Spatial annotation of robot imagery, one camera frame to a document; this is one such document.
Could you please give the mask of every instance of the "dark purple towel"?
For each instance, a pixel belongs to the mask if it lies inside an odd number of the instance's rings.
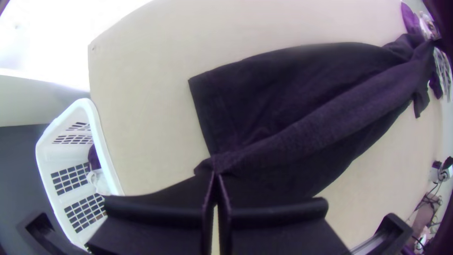
[[[195,173],[229,174],[285,194],[317,194],[385,133],[410,100],[416,117],[426,108],[433,49],[409,34],[384,47],[309,45],[191,78],[211,153]]]
[[[96,147],[94,144],[88,150],[88,162],[91,165],[91,170],[96,170],[101,168],[101,163],[99,162],[98,154],[96,152]]]

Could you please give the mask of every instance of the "laundry basket vent hole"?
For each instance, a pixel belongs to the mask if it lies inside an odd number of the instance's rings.
[[[97,193],[66,207],[65,213],[76,233],[107,215],[104,198]]]
[[[90,164],[84,163],[50,174],[57,195],[62,195],[88,183],[86,174],[91,171]]]
[[[91,131],[90,124],[83,122],[76,122],[66,129],[66,131]]]
[[[93,137],[84,135],[58,136],[52,143],[55,145],[92,145]]]

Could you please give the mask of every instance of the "white cloth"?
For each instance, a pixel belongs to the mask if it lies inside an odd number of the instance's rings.
[[[96,193],[103,196],[111,195],[109,185],[107,183],[107,179],[105,179],[105,175],[102,172],[102,169],[96,169],[90,171],[86,175],[86,179],[89,183],[93,184],[96,188]]]

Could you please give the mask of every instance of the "plastic basket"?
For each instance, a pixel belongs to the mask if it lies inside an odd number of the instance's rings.
[[[93,143],[111,193],[124,195],[91,100],[71,104],[36,144],[36,161],[55,216],[69,241],[82,249],[107,218],[104,198],[86,180]]]

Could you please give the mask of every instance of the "white wall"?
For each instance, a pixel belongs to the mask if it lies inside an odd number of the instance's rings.
[[[0,127],[50,123],[89,92],[61,85],[0,75]]]

